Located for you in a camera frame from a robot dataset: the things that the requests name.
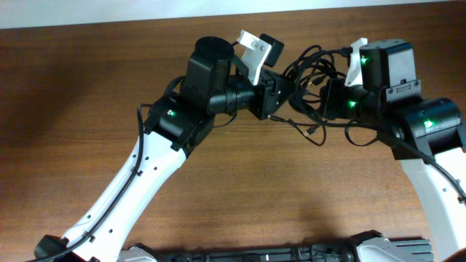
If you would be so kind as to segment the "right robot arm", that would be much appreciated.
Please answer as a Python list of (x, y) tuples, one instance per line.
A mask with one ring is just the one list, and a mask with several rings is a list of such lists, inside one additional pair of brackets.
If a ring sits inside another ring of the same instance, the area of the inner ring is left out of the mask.
[(465, 260), (465, 118), (448, 98), (424, 99), (414, 50), (402, 39), (349, 48), (345, 79), (320, 91), (319, 112), (376, 130), (416, 190), (442, 261)]

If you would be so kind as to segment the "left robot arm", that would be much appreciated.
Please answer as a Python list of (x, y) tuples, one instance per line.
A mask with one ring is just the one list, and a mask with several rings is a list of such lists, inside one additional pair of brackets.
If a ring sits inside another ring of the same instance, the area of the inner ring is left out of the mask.
[(272, 71), (284, 45), (271, 36), (246, 31), (234, 44), (215, 36), (198, 39), (186, 73), (172, 80), (162, 97), (138, 114), (138, 140), (106, 190), (61, 237), (44, 236), (37, 261), (154, 261), (147, 247), (124, 248), (135, 222), (162, 184), (209, 135), (219, 114), (249, 110), (268, 118), (294, 85)]

